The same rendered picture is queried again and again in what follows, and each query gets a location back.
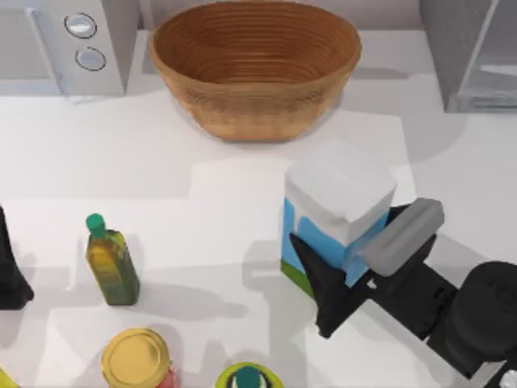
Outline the pink jar yellow lid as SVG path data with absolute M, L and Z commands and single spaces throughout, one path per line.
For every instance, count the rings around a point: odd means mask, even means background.
M 103 350 L 101 369 L 109 388 L 180 388 L 166 341 L 149 328 L 114 336 Z

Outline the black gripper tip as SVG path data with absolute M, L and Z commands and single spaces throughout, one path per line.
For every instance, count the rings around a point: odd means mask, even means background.
M 5 213 L 0 205 L 0 310 L 21 310 L 34 296 L 15 261 Z

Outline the olive oil bottle green cap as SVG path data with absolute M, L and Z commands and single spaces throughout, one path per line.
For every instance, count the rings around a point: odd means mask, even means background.
M 99 213 L 86 218 L 86 227 L 90 232 L 86 259 L 105 302 L 109 306 L 135 305 L 140 280 L 124 236 L 108 229 Z

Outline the grey cabinet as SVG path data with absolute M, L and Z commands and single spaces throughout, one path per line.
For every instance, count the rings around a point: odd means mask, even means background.
M 419 0 L 446 113 L 517 113 L 517 0 Z

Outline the white and blue carton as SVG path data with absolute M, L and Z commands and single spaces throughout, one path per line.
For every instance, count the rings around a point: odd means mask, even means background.
M 364 247 L 385 227 L 397 188 L 389 169 L 343 141 L 316 145 L 285 173 L 282 272 L 309 296 L 313 289 L 289 235 L 308 243 L 353 286 L 368 270 Z

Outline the brown woven basket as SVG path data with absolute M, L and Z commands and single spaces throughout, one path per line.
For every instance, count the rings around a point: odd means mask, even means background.
M 156 27 L 149 53 L 179 105 L 229 141 L 298 137 L 342 92 L 362 52 L 356 28 L 316 6 L 211 2 Z

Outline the round microwave knob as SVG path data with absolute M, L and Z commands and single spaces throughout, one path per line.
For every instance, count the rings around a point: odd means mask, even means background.
M 90 72 L 100 71 L 107 64 L 105 55 L 93 47 L 85 47 L 77 50 L 75 53 L 75 61 L 81 68 Z
M 95 20 L 85 13 L 66 16 L 64 25 L 66 31 L 78 39 L 90 39 L 97 32 Z

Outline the pale microwave oven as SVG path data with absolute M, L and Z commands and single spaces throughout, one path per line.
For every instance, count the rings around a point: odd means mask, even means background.
M 77 13 L 95 20 L 90 39 L 66 31 Z M 0 95 L 124 95 L 140 17 L 138 0 L 0 0 Z M 105 55 L 102 70 L 76 63 L 85 47 Z

